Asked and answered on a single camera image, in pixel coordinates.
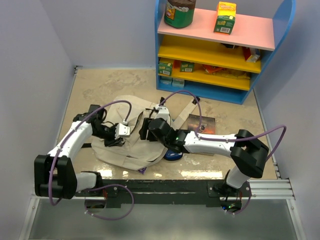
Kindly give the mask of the beige canvas backpack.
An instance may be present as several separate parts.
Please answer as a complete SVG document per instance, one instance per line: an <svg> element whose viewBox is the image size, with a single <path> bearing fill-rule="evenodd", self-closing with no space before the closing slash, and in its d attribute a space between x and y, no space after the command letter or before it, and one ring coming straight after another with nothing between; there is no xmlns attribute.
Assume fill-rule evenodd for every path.
<svg viewBox="0 0 320 240"><path fill-rule="evenodd" d="M158 141L141 140L139 130L142 128L144 118L147 118L151 112L146 109L153 109L158 104L133 95L120 95L113 101L119 100L126 100L132 105L127 120L130 137L125 138L122 146L105 146L103 139L93 137L91 147L95 157L107 164L134 171L156 164L165 156L168 149ZM168 119L168 124L175 130L180 129L196 107L196 101L190 100L174 121ZM114 124L122 123L128 110L127 103L113 104L108 110L106 120Z"/></svg>

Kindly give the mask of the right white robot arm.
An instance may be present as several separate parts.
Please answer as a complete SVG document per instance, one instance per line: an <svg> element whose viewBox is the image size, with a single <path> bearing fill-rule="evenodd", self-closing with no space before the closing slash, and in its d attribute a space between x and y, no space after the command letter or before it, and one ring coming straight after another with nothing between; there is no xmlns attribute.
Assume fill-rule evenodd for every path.
<svg viewBox="0 0 320 240"><path fill-rule="evenodd" d="M231 158L235 167L224 181L213 186L225 197L235 196L249 179L260 179L268 158L269 148L249 131L236 134L200 134L195 131L173 129L162 118L145 118L139 130L141 140L159 142L168 150L180 154L221 155Z"/></svg>

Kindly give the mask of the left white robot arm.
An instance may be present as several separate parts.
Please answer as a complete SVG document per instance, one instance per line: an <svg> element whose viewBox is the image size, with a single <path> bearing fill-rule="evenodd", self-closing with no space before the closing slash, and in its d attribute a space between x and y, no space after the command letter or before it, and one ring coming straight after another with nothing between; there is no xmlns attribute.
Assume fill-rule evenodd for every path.
<svg viewBox="0 0 320 240"><path fill-rule="evenodd" d="M102 176L96 171L75 173L73 160L91 136L115 146L123 140L120 131L126 127L129 115L122 122L105 126L105 107L92 104L85 113L77 114L67 134L57 146L34 160L34 191L39 197L71 199L77 192L87 191L99 196L104 190Z"/></svg>

